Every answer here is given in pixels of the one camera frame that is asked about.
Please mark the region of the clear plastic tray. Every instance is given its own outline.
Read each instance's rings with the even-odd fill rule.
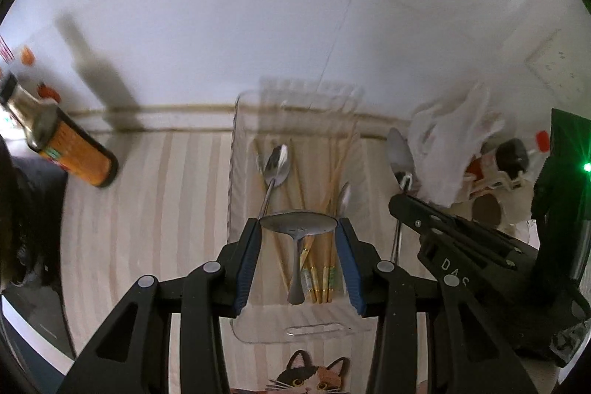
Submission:
[[[359,238],[364,238],[364,233],[370,229],[368,186],[354,117],[360,96],[354,88],[342,85],[325,85],[316,92],[306,90],[305,85],[299,89],[294,85],[273,85],[240,95],[232,139],[228,242],[240,237],[246,220],[256,217],[261,208],[265,185],[258,164],[264,164],[273,146],[288,144],[291,170],[286,182],[274,189],[267,212],[319,210],[329,175],[344,154],[352,131],[351,147],[336,193],[345,182],[351,183],[351,201],[343,214],[351,219]],[[272,236],[279,239],[287,278],[291,278],[293,241],[288,236],[263,231],[247,306],[232,321],[238,339],[246,343],[296,343],[343,337],[375,328],[373,319],[362,319],[350,305],[338,261],[331,302],[313,304],[307,299],[302,305],[289,305]],[[314,241],[311,256],[319,275],[323,266],[330,265],[329,246],[329,237],[321,239],[319,236]]]

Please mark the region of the cat picture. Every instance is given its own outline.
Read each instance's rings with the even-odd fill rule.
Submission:
[[[349,360],[339,357],[327,367],[315,366],[306,351],[296,351],[287,363],[285,371],[270,380],[267,389],[257,394],[341,394],[344,393],[343,377],[349,368]],[[232,394],[252,394],[253,391],[232,389]]]

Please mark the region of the bottle cap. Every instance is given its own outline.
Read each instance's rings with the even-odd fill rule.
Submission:
[[[9,72],[0,79],[0,104],[6,106],[11,95],[13,95],[14,89],[18,85],[17,77]]]
[[[550,150],[550,136],[546,131],[536,133],[536,144],[540,152],[548,152]]]

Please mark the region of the red bottle cap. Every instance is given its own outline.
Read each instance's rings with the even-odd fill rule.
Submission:
[[[536,144],[540,152],[548,152],[550,150],[550,136],[546,131],[536,133]]]

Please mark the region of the spoon bowl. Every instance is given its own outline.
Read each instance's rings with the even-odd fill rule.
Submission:
[[[269,200],[271,199],[271,191],[273,187],[280,186],[287,179],[290,173],[290,157],[289,150],[285,144],[274,147],[267,164],[263,170],[263,178],[267,184],[267,193],[265,200],[262,201],[261,211],[259,211],[258,219],[265,215]]]
[[[337,200],[337,217],[345,217],[345,212],[349,207],[351,201],[351,183],[345,182],[339,192],[339,198]]]
[[[395,127],[390,129],[386,137],[386,154],[394,174],[414,172],[413,155],[410,152],[409,143]]]
[[[336,219],[327,214],[311,211],[276,212],[261,218],[261,227],[280,234],[287,234],[294,240],[331,232]]]

